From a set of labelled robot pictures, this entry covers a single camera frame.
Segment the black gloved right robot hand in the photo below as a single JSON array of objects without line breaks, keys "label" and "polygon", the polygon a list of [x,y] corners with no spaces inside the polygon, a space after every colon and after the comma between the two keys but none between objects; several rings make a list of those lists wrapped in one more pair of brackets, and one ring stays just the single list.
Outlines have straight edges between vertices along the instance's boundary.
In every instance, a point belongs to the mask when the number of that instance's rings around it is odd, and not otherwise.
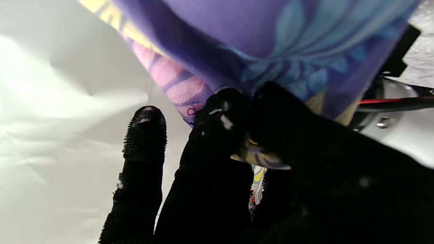
[{"label": "black gloved right robot hand", "polygon": [[432,244],[433,169],[273,82],[194,114],[162,203],[166,122],[133,116],[100,244]]}]

